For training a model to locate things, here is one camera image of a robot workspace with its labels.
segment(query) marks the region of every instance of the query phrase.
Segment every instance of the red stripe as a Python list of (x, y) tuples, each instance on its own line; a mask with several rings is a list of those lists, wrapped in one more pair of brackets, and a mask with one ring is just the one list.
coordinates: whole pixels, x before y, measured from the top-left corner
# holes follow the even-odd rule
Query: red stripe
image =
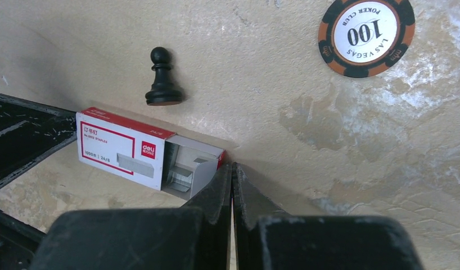
[(224, 159), (225, 159), (225, 151), (223, 151), (218, 157), (217, 170), (218, 168), (220, 168), (220, 166), (222, 166)]
[(158, 127), (154, 127), (153, 125), (148, 125), (145, 123), (141, 123), (129, 118), (125, 118), (116, 114), (112, 114), (107, 111), (100, 110), (96, 107), (88, 108), (81, 112), (84, 115), (88, 115), (97, 119), (104, 120), (109, 123), (113, 123), (116, 125), (121, 125), (126, 128), (134, 129), (135, 131), (140, 131), (145, 134), (152, 135), (157, 138), (167, 139), (173, 135), (175, 132), (168, 131), (165, 129), (161, 129)]

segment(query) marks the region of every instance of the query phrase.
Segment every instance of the open box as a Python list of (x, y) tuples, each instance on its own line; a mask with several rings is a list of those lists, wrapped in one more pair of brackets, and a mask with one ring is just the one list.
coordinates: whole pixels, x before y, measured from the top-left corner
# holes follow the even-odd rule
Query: open box
[(213, 178), (224, 150), (95, 107), (76, 114), (79, 160), (189, 200)]

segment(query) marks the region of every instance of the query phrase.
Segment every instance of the orange and black poker chip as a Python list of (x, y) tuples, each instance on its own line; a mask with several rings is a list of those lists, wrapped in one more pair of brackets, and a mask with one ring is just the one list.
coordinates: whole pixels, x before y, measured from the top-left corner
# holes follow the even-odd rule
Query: orange and black poker chip
[(319, 51), (335, 72), (371, 77), (402, 58), (415, 27), (409, 0), (335, 0), (319, 27)]

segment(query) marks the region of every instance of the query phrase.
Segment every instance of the black plastic object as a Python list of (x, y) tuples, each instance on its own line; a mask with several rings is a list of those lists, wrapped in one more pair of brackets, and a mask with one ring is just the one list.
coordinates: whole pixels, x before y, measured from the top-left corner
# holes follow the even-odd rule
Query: black plastic object
[(45, 234), (0, 210), (0, 269), (28, 269)]
[(0, 188), (75, 140), (75, 112), (0, 94)]
[(293, 217), (238, 164), (222, 166), (179, 209), (68, 212), (30, 269), (228, 269), (231, 200), (239, 270), (420, 270), (412, 242), (385, 217)]
[(156, 77), (152, 89), (147, 92), (146, 100), (150, 106), (166, 106), (182, 103), (182, 93), (177, 90), (170, 80), (170, 53), (165, 48), (156, 47), (151, 52), (154, 63), (152, 70)]

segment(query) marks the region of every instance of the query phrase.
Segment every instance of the black chess pawn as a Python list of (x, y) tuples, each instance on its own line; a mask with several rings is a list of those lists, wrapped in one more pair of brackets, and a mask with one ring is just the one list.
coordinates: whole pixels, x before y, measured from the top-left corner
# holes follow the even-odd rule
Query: black chess pawn
[(151, 52), (154, 63), (152, 70), (156, 73), (154, 84), (146, 94), (150, 106), (166, 106), (182, 103), (182, 93), (177, 90), (170, 80), (170, 53), (165, 48), (156, 47)]

